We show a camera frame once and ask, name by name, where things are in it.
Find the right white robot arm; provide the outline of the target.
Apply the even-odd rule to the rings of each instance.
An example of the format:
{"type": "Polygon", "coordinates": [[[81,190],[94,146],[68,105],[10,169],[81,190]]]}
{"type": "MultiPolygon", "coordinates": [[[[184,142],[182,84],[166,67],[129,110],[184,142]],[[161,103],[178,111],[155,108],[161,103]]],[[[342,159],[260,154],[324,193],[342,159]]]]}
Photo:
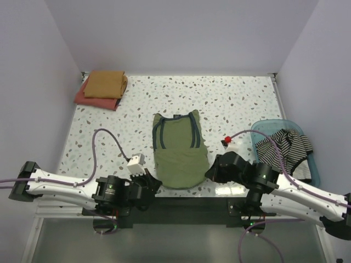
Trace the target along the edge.
{"type": "Polygon", "coordinates": [[[285,176],[277,168],[245,161],[235,152],[217,155],[205,173],[217,183],[235,182],[247,191],[236,207],[242,215],[280,214],[310,221],[350,240],[350,194],[337,195],[285,176]]]}

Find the striped black white tank top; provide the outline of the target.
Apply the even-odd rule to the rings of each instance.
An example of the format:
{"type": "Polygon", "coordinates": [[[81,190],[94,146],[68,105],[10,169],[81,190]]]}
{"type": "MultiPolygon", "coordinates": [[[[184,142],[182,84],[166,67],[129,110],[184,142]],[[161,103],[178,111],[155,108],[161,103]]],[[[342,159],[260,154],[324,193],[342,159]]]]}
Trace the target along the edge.
{"type": "MultiPolygon", "coordinates": [[[[305,183],[311,182],[307,156],[313,153],[312,145],[305,135],[294,129],[281,129],[270,136],[282,157],[282,163],[288,175],[305,183]]],[[[261,163],[280,168],[278,156],[273,144],[265,138],[256,144],[261,163]]]]}

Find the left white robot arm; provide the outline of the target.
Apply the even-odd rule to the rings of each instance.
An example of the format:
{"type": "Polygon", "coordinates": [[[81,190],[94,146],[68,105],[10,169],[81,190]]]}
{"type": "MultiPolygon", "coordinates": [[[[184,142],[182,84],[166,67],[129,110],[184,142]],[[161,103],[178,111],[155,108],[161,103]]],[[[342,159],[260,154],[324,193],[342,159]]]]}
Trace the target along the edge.
{"type": "Polygon", "coordinates": [[[33,202],[36,198],[74,204],[104,216],[127,215],[135,207],[145,211],[162,185],[147,169],[129,179],[109,175],[96,179],[68,178],[47,173],[26,162],[15,180],[9,199],[33,202]]]}

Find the olive green tank top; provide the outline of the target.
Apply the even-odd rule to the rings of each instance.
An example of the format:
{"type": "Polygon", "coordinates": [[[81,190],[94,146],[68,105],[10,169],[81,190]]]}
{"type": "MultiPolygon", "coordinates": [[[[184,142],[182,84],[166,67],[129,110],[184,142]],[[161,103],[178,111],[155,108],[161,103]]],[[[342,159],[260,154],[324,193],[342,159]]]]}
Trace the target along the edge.
{"type": "Polygon", "coordinates": [[[164,187],[183,190],[206,180],[210,165],[198,110],[172,118],[155,114],[152,147],[156,175],[164,187]]]}

